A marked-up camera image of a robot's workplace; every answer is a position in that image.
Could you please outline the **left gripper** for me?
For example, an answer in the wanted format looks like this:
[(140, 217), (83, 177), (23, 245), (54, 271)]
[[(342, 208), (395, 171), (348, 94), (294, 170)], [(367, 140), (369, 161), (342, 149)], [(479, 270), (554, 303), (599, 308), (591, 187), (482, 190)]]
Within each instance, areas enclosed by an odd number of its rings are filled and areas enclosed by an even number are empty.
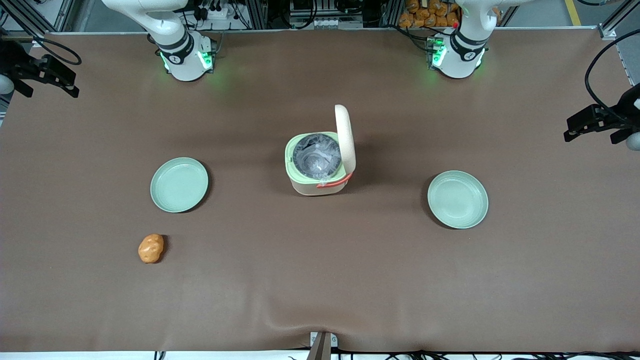
[(624, 142), (631, 151), (640, 150), (640, 85), (624, 92), (614, 106), (615, 117), (601, 105), (588, 105), (566, 120), (567, 130), (564, 141), (571, 142), (581, 135), (593, 132), (605, 132), (613, 129), (610, 135), (612, 145)]

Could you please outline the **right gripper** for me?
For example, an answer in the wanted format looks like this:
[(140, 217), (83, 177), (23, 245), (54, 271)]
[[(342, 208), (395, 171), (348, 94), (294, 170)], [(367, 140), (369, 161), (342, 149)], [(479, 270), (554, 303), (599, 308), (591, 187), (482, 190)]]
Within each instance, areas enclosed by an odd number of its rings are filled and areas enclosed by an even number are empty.
[[(22, 65), (32, 66), (33, 76), (24, 74)], [(0, 41), (0, 93), (17, 91), (26, 98), (32, 98), (34, 89), (25, 80), (36, 80), (41, 84), (54, 85), (72, 98), (78, 98), (80, 89), (75, 85), (77, 74), (66, 64), (51, 54), (41, 58), (30, 57), (23, 46), (16, 41)]]

